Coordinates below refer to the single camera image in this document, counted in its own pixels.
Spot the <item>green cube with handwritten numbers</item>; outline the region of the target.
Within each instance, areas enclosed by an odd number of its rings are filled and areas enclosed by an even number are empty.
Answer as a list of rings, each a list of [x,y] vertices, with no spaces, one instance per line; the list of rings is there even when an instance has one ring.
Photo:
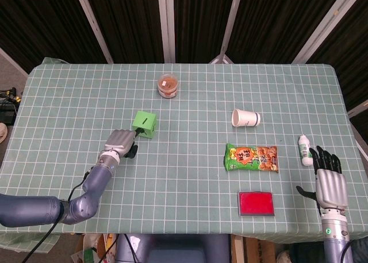
[[[153,138],[156,129],[156,114],[138,111],[133,121],[133,130],[138,136]]]

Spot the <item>green orange snack bag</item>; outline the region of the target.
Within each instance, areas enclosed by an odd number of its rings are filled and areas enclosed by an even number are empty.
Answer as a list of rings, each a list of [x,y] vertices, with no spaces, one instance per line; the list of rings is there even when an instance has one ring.
[[[276,146],[235,146],[226,144],[224,155],[226,171],[270,171],[279,172]]]

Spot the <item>red flat box grey rim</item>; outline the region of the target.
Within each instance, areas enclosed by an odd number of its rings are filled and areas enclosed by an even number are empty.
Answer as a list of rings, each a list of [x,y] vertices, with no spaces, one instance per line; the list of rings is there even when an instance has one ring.
[[[271,192],[239,192],[238,211],[240,216],[274,216]]]

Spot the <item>white partition frame post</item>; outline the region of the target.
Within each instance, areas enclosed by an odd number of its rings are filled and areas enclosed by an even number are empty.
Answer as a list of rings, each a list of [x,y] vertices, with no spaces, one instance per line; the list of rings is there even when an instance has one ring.
[[[174,0],[158,0],[165,63],[175,63]]]
[[[78,0],[82,9],[83,9],[83,12],[90,24],[90,27],[95,35],[95,38],[97,39],[97,42],[99,44],[99,47],[107,61],[108,64],[113,64],[114,61],[113,61],[113,58],[110,54],[110,51],[109,51],[109,48],[106,44],[106,41],[104,39],[104,36],[101,32],[101,29],[99,27],[99,24],[98,24],[98,21],[95,17],[95,14],[92,10],[92,7],[91,7],[91,4],[89,2],[89,0]]]
[[[210,62],[210,64],[233,64],[233,61],[226,55],[226,51],[228,49],[240,1],[241,0],[232,0],[220,53]]]
[[[336,0],[292,61],[305,64],[357,0]]]

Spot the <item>brown cardboard box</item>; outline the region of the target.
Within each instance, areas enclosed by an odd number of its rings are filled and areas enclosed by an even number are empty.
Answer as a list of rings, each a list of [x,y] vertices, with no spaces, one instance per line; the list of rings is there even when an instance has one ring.
[[[276,263],[274,243],[231,234],[231,263]]]

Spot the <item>white paper cup blue stripe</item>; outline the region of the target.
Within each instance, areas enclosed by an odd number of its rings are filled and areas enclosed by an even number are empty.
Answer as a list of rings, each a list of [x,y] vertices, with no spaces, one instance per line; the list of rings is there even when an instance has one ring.
[[[232,125],[234,127],[256,127],[260,124],[260,114],[257,112],[234,109]]]

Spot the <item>small white bottle green label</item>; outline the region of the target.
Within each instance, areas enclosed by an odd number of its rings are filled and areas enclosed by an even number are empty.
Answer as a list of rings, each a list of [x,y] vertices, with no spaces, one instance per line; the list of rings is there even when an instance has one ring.
[[[304,134],[300,135],[298,139],[298,148],[301,156],[301,162],[306,167],[313,165],[313,158],[309,151],[310,147],[310,142],[307,136]]]

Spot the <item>clear plastic jar brown contents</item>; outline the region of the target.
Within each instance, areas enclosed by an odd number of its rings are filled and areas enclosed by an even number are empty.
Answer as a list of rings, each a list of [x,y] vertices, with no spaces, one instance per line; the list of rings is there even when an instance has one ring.
[[[178,93],[179,82],[175,75],[164,74],[158,80],[159,94],[164,98],[173,98]]]

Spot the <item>colourful paper bag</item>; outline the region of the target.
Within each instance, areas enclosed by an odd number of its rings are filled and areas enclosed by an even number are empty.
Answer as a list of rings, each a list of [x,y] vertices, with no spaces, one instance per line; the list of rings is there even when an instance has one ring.
[[[117,234],[82,234],[71,263],[116,263]]]

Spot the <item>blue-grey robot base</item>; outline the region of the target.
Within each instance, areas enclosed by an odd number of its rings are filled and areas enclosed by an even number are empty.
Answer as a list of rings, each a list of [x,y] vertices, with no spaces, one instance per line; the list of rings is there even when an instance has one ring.
[[[231,263],[228,234],[120,234],[115,263]]]

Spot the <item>green white grid tablecloth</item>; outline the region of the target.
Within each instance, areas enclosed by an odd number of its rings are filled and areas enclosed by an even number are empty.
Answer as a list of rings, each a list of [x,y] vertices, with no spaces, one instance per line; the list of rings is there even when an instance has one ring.
[[[164,98],[158,80],[177,77]],[[257,112],[234,127],[234,109]],[[0,167],[0,194],[82,194],[79,183],[115,129],[138,111],[156,114],[152,139],[123,159],[98,212],[56,233],[233,233],[274,242],[318,241],[315,188],[298,138],[340,158],[351,238],[368,236],[368,178],[335,70],[326,64],[41,64],[30,73]],[[279,172],[226,171],[226,144],[276,146]],[[271,192],[274,216],[240,216],[239,192]]]

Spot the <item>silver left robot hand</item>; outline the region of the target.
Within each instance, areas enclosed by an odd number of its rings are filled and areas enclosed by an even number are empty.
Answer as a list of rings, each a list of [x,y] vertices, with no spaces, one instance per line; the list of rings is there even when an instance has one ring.
[[[135,158],[138,150],[135,138],[140,133],[144,133],[140,127],[136,130],[114,130],[105,142],[105,150],[115,151],[120,158]]]

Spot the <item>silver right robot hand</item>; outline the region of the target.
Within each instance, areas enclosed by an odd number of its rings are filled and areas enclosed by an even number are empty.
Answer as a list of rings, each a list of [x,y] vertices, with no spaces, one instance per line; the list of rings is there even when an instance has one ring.
[[[316,189],[310,192],[297,186],[298,193],[314,200],[321,215],[330,211],[344,215],[348,207],[347,180],[342,174],[339,158],[320,146],[310,148],[309,152],[313,159]]]

